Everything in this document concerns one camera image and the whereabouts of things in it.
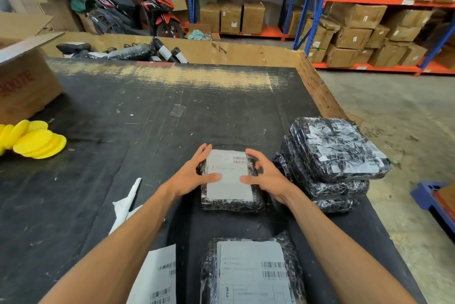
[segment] barcode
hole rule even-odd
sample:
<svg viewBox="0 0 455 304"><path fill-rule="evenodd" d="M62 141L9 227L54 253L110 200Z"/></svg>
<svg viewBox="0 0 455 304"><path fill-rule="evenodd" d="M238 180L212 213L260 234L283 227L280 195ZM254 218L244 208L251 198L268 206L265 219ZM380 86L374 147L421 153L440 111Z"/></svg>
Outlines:
<svg viewBox="0 0 455 304"><path fill-rule="evenodd" d="M161 290L161 291L153 292L153 293L151 294L151 297L152 297L153 299L154 299L154 298L158 298L158 297L167 295L168 293L170 293L170 291L171 291L171 287L168 287L167 289L164 289L164 290Z"/></svg>
<svg viewBox="0 0 455 304"><path fill-rule="evenodd" d="M171 296L167 296L164 298L154 300L150 304L166 304L166 303L170 303L170 302L171 302Z"/></svg>
<svg viewBox="0 0 455 304"><path fill-rule="evenodd" d="M285 279L287 274L282 270L263 270L262 276L265 279Z"/></svg>
<svg viewBox="0 0 455 304"><path fill-rule="evenodd" d="M164 266L159 266L158 270L163 270L163 269L166 269L166 268L175 268L175 261L171 262L171 263L167 263Z"/></svg>
<svg viewBox="0 0 455 304"><path fill-rule="evenodd" d="M262 261L261 265L262 265L262 268L285 268L284 262Z"/></svg>

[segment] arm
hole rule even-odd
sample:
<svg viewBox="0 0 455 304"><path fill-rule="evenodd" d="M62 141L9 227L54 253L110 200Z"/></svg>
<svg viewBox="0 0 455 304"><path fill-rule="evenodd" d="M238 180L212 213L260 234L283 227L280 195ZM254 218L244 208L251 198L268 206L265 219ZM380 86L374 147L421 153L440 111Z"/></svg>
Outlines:
<svg viewBox="0 0 455 304"><path fill-rule="evenodd" d="M327 218L264 154L251 149L246 152L259 159L256 168L262 167L264 174L242 176L240 180L246 184L258 184L287 205L341 302L417 304L378 261Z"/></svg>
<svg viewBox="0 0 455 304"><path fill-rule="evenodd" d="M40 301L60 303L126 303L150 245L174 201L221 175L198 175L197 165L212 145L202 145L185 165L158 188L131 218L76 263Z"/></svg>

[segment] finger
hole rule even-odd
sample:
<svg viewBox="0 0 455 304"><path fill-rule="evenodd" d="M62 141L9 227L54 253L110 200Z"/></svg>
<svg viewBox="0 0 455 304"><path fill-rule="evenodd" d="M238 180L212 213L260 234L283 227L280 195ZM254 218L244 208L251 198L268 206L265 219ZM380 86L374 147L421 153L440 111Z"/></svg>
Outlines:
<svg viewBox="0 0 455 304"><path fill-rule="evenodd" d="M259 175L259 176L241 175L240 176L240 181L243 184L249 184L249 185L259 184L259 185L261 185L261 183L262 183L262 178L261 177L262 177L261 175Z"/></svg>
<svg viewBox="0 0 455 304"><path fill-rule="evenodd" d="M200 175L199 184L213 183L221 179L220 173L211 173L209 175Z"/></svg>
<svg viewBox="0 0 455 304"><path fill-rule="evenodd" d="M210 153L211 150L212 150L212 145L208 145L207 147L205 147L205 150L202 152L201 155L198 156L197 160L199 162L206 160L208 157L208 154Z"/></svg>
<svg viewBox="0 0 455 304"><path fill-rule="evenodd" d="M197 149L196 153L194 153L192 159L194 159L197 156L199 156L202 153L202 151L204 150L204 148L206 148L206 147L207 147L206 143L204 143L203 145L199 146L199 148Z"/></svg>
<svg viewBox="0 0 455 304"><path fill-rule="evenodd" d="M254 150L254 149L251 149L251 148L247 148L247 149L245 150L245 153L250 154L250 155L252 155L252 156L258 158L259 161L262 161L262 163L264 163L265 161L268 160L267 157L266 157L264 154L262 154L262 153L259 152L259 151Z"/></svg>

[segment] forearm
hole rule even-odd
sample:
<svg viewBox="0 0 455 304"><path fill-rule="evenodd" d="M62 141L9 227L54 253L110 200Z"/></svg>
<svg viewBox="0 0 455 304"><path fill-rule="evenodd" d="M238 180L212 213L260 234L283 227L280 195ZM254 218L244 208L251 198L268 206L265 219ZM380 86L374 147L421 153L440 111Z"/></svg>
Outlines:
<svg viewBox="0 0 455 304"><path fill-rule="evenodd" d="M167 184L79 261L41 303L125 303L174 196Z"/></svg>
<svg viewBox="0 0 455 304"><path fill-rule="evenodd" d="M379 262L296 186L289 187L285 201L343 303L416 303Z"/></svg>

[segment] blue plastic crate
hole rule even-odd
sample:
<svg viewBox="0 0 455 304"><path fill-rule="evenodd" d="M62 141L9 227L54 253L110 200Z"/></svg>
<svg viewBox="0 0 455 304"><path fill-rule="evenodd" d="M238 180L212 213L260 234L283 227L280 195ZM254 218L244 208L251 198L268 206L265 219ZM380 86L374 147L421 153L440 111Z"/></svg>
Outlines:
<svg viewBox="0 0 455 304"><path fill-rule="evenodd" d="M429 210L431 207L434 207L441 218L446 222L447 226L455 233L455 222L433 197L434 192L447 185L448 183L445 182L420 182L417 185L417 189L414 189L411 192L411 196L421 209Z"/></svg>

